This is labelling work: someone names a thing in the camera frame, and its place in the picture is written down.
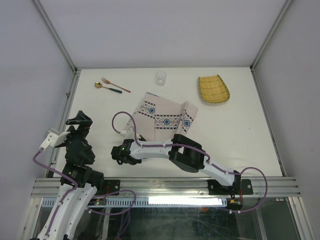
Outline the patterned white placemat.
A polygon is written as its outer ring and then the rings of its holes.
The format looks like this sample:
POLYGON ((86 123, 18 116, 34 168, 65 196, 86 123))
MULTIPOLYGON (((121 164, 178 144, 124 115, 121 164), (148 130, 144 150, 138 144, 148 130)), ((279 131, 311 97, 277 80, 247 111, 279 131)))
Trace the patterned white placemat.
POLYGON ((164 141, 175 134, 186 135, 194 122, 198 108, 189 101, 177 103, 147 92, 132 117, 136 131, 147 141, 164 141))

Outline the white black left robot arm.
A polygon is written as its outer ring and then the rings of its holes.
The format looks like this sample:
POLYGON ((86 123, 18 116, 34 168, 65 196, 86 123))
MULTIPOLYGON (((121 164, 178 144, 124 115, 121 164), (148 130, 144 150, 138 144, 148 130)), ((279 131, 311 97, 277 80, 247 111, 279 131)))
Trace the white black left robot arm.
POLYGON ((95 154, 86 137, 93 121, 83 111, 68 119, 63 132, 50 129, 39 146, 38 156, 48 147, 65 148, 65 165, 58 171, 32 158, 38 166, 60 176, 57 198, 37 240, 71 240, 88 203, 105 188, 104 175, 93 170, 95 154))

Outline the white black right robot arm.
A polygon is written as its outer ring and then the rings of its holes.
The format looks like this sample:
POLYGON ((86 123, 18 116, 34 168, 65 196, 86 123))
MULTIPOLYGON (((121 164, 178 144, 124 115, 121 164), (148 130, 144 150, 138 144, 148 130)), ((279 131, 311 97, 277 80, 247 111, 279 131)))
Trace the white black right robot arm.
POLYGON ((213 178, 213 186, 218 194, 238 195, 241 192, 241 175, 236 170, 212 161, 202 149, 202 145, 175 134, 165 141, 141 141, 125 139, 111 150, 111 157, 119 165, 141 164, 143 159, 168 159, 179 169, 188 173, 204 173, 213 178))

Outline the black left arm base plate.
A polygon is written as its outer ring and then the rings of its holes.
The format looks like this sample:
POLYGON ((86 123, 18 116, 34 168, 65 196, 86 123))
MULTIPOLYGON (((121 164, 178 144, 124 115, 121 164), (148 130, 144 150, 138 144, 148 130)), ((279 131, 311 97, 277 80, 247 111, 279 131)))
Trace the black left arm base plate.
POLYGON ((105 179, 102 187, 102 194, 110 194, 119 191, 121 188, 121 181, 119 179, 105 179))

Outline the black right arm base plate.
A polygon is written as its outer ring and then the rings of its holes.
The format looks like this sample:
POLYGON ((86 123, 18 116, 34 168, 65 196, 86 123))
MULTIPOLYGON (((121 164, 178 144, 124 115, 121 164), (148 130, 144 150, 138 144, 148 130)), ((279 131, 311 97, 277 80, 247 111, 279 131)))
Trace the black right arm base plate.
POLYGON ((207 181, 209 195, 253 195, 253 187, 250 179, 236 179, 231 186, 221 185, 217 180, 209 179, 207 181))

